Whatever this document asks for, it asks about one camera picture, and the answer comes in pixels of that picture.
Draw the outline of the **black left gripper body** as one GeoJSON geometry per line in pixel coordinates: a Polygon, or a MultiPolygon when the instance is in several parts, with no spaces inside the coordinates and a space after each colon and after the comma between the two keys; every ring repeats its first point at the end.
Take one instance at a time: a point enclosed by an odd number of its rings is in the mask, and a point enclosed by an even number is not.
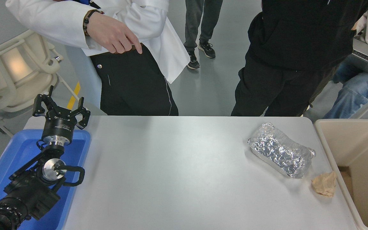
{"type": "Polygon", "coordinates": [[[46,121],[42,138],[48,136],[61,136],[66,138],[73,137],[75,127],[75,117],[69,117],[71,111],[69,109],[60,109],[58,112],[49,110],[46,113],[46,121]]]}

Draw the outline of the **person's hand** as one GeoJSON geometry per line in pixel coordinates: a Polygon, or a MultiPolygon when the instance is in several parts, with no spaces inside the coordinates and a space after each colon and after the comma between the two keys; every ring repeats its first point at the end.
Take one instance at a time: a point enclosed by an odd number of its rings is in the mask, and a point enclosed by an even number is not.
{"type": "Polygon", "coordinates": [[[87,32],[99,45],[111,53],[124,53],[136,48],[142,54],[142,46],[137,36],[122,22],[112,17],[94,12],[87,24],[87,32]]]}

